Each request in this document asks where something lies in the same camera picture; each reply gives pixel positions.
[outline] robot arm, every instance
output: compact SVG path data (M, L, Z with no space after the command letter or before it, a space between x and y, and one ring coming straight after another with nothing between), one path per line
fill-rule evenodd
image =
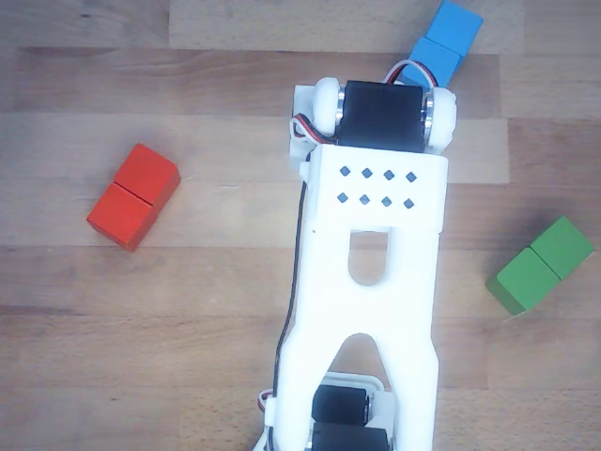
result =
M455 96L395 84L341 88L324 79L297 86L294 114L316 129L307 130L304 119L291 127L291 161L306 182L305 219L296 321L281 348L277 397L266 409L267 449L303 451L311 443L329 451L344 435L359 434L355 443L372 437L365 430L372 428L385 431L387 450L430 451L438 383L430 329L448 166L439 154L452 139ZM386 271L371 287L348 273L354 231L389 234ZM393 389L372 390L374 407L391 407L380 407L377 421L365 418L363 431L324 428L314 418L316 390L343 342L358 333L376 341Z

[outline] wood grain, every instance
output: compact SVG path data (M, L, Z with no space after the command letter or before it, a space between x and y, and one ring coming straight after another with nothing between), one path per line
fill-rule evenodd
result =
M0 449L176 450L179 402L165 388L3 387Z
M15 109L289 117L294 85L381 81L402 55L164 49L22 49ZM500 115L499 57L474 55L453 91L460 118Z
M169 0L5 0L0 45L166 47Z
M449 85L434 450L601 451L601 253L516 318L485 288L562 214L601 246L599 5L455 1L485 21ZM292 87L381 80L439 0L0 3L0 450L247 451L290 290ZM129 254L85 216L137 142L182 183ZM385 249L353 236L359 282ZM365 335L331 368L387 382Z
M2 177L109 179L144 138L184 179L299 179L283 117L14 113L0 114L0 130ZM459 120L447 150L449 182L507 183L506 137L504 120Z
M601 386L598 319L541 320L525 314L495 329L491 343L490 387L598 390Z
M501 57L505 117L599 119L601 61L580 56Z
M590 0L525 0L528 54L600 56L601 4Z
M15 56L14 49L0 47L0 111L10 111L13 106Z
M457 3L486 17L473 52L522 52L522 0ZM408 52L425 34L438 6L434 0L283 0L252 4L241 0L176 0L171 7L169 41L172 47L187 49Z
M434 449L599 449L595 390L441 390Z
M109 179L0 179L0 245L112 245L85 217ZM290 248L298 182L183 180L144 246ZM450 185L442 249L517 250L562 214L601 245L595 188Z
M265 317L3 316L0 387L256 387L270 383L281 328ZM436 325L439 358L461 363L440 373L441 386L484 386L484 333L478 320ZM371 372L378 357L357 354L342 350L333 367Z
M600 120L511 119L512 181L598 188L600 134Z

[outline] blue block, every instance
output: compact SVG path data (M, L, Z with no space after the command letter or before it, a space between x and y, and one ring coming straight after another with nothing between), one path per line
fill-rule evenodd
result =
M482 17L443 0L425 36L453 52L465 56L476 38Z
M423 63L434 74L439 86L446 87L461 62L461 55L429 39L420 38L409 59ZM403 69L401 81L406 85L428 87L427 80L413 66Z

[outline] white plastic part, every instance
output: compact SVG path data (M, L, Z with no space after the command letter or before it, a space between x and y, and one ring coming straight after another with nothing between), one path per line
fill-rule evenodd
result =
M340 83L332 77L319 80L313 96L313 125L326 136L336 131L336 109Z
M309 181L309 162L302 162L299 165L300 179L304 182Z
M315 86L300 86L294 88L294 105L292 107L292 116L303 113L313 121L313 95L316 92ZM295 172L299 171L301 163L307 158L307 154L316 148L309 141L301 141L290 137L290 165Z
M333 385L335 387L361 388L367 392L367 395L373 395L375 392L383 392L384 384L376 376L366 374L338 373L328 371L321 381L321 385Z
M265 451L265 445L267 444L267 434L269 430L270 429L267 426L263 428L263 433L261 434L261 437L259 437L259 440L256 442L253 451Z
M428 146L432 148L432 153L440 155L453 141L453 132L457 122L457 97L444 87L434 87L432 91L434 111Z
M388 83L388 80L393 76L394 71L397 70L401 66L404 66L404 67L413 66L416 70L418 70L424 76L425 80L428 82L428 84L430 86L430 89L434 87L434 81L432 80L432 76L428 72L425 71L422 63L418 63L417 61L413 61L411 59L402 59L401 61L396 63L394 66L392 66L391 69L386 74L386 76L384 77L384 80L382 80L382 83ZM394 84L402 85L403 83L399 82L398 80L395 80Z
M430 330L447 167L437 155L332 145L313 151L296 320L274 401L278 451L304 449L316 388L357 333L374 338L391 382L394 448L431 451L439 361ZM348 272L355 230L389 233L386 270L371 287Z
M394 436L394 417L396 414L396 397L391 392L375 392L370 411L371 419L366 428L385 429L389 440Z
M268 397L265 403L265 416L263 421L265 426L273 426L275 424L275 410L277 404L274 397Z

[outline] green block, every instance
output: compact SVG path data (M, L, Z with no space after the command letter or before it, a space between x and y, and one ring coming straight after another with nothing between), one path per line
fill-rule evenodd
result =
M509 313L517 315L537 305L559 283L557 274L527 247L488 279L486 287Z
M563 279L593 251L593 245L570 221L562 216L530 245Z

